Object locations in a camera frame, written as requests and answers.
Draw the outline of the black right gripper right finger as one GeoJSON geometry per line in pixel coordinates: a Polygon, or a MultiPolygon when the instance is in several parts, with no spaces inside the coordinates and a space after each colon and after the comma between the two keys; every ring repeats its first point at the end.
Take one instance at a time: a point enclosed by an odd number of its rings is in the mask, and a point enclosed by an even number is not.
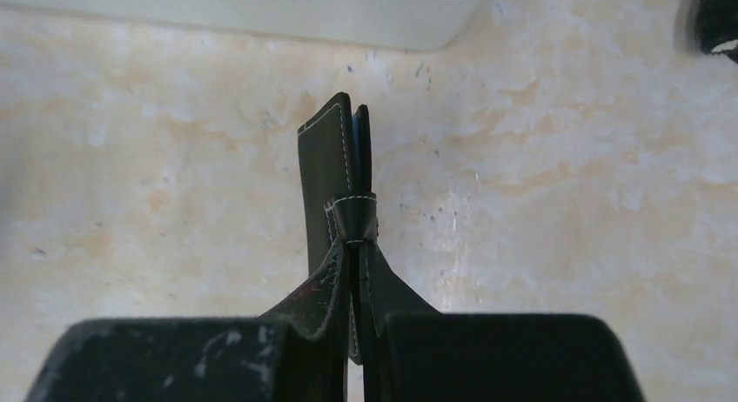
{"type": "Polygon", "coordinates": [[[641,401],[621,342],[584,314],[435,310],[379,247],[358,251],[368,401],[641,401]]]}

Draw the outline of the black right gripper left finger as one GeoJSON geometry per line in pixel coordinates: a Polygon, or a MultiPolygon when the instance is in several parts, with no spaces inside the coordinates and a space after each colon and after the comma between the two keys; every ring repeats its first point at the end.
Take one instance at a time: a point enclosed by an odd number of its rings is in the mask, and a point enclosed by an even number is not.
{"type": "Polygon", "coordinates": [[[53,345],[30,401],[342,401],[349,252],[251,318],[98,318],[53,345]]]}

